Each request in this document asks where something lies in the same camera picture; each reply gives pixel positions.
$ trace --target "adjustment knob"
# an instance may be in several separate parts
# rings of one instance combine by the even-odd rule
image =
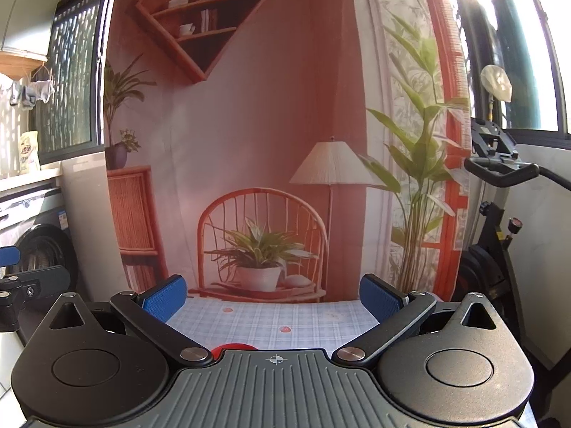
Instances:
[[[509,222],[507,223],[507,229],[509,230],[510,233],[513,233],[515,235],[518,233],[518,231],[521,230],[523,225],[524,224],[521,222],[521,220],[519,220],[518,218],[512,217],[509,220]]]
[[[485,217],[491,205],[492,203],[489,203],[488,201],[484,201],[482,204],[480,204],[480,214]]]

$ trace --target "potted plant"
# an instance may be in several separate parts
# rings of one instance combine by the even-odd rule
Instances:
[[[127,163],[127,153],[138,151],[141,147],[135,139],[135,135],[130,130],[120,131],[121,141],[113,143],[112,125],[117,109],[128,98],[136,98],[145,101],[145,95],[138,90],[141,85],[156,85],[156,82],[145,81],[139,75],[147,71],[139,71],[131,74],[131,69],[141,58],[142,54],[135,59],[121,72],[113,71],[111,64],[107,61],[103,73],[103,119],[107,129],[109,146],[105,148],[105,160],[109,170],[121,169]]]
[[[275,291],[282,271],[287,264],[317,256],[304,251],[303,244],[293,240],[293,234],[267,232],[246,218],[248,234],[236,230],[224,230],[228,248],[207,251],[213,259],[224,259],[221,269],[236,267],[236,275],[242,288],[251,291]]]

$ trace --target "printed backdrop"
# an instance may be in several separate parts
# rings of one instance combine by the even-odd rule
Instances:
[[[129,285],[341,301],[372,272],[447,299],[461,52],[448,0],[113,0],[106,160]]]

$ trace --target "exercise bike handlebar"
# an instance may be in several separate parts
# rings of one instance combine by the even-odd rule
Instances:
[[[507,163],[489,157],[469,157],[464,168],[486,183],[498,188],[508,188],[543,175],[549,180],[571,191],[571,181],[537,164]]]
[[[524,164],[519,169],[513,169],[502,161],[489,157],[469,157],[464,161],[464,167],[476,177],[498,188],[519,185],[540,174],[537,164]]]

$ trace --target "washing machine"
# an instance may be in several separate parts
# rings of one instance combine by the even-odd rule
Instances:
[[[70,290],[81,290],[75,249],[71,241],[62,189],[55,181],[0,197],[0,245],[16,246],[20,262],[3,267],[0,277],[54,265],[70,273]],[[20,315],[19,335],[24,343],[31,337],[57,296],[31,301]]]

